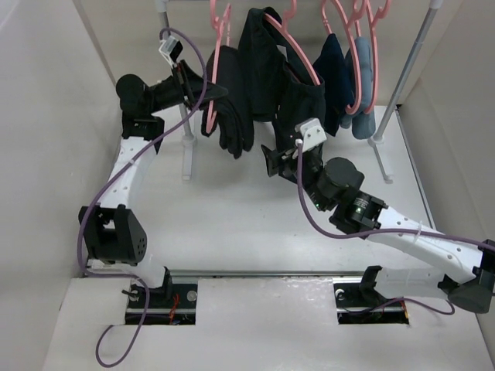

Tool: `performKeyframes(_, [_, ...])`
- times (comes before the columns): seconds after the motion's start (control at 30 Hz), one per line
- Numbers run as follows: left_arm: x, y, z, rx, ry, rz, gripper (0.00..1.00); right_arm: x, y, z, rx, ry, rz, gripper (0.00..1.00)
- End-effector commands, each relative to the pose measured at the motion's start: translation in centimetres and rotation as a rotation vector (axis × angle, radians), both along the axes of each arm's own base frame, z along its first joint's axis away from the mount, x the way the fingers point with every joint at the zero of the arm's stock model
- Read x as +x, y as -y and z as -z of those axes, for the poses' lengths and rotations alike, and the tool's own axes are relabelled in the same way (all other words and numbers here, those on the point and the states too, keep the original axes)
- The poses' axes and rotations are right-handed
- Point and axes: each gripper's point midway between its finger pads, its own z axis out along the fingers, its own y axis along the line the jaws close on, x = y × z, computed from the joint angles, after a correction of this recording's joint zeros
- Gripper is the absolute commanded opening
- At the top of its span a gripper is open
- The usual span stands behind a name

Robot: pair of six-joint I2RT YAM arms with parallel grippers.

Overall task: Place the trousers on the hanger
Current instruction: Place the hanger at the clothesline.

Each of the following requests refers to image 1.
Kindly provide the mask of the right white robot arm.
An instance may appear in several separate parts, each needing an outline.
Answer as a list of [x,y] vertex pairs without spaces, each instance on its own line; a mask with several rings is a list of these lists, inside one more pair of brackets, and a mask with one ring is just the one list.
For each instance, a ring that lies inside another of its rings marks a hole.
[[360,187],[364,174],[346,158],[323,162],[317,150],[297,149],[278,153],[262,148],[267,172],[298,185],[299,199],[309,198],[320,211],[330,211],[338,233],[310,223],[321,234],[336,238],[361,238],[397,249],[423,261],[426,268],[392,269],[369,266],[357,285],[361,301],[402,296],[441,298],[477,314],[490,310],[494,296],[494,242],[447,236],[423,226]]

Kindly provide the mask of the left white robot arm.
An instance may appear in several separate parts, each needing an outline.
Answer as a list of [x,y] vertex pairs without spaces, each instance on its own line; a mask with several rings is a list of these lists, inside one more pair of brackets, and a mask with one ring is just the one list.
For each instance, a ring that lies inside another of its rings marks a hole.
[[116,92],[122,111],[118,157],[94,206],[82,207],[78,219],[89,259],[139,279],[140,285],[148,286],[148,300],[162,307],[173,295],[172,286],[166,283],[168,271],[147,251],[146,232],[132,209],[166,131],[157,112],[180,104],[204,108],[225,97],[227,90],[207,83],[180,60],[172,65],[170,77],[152,86],[126,74],[118,80]]

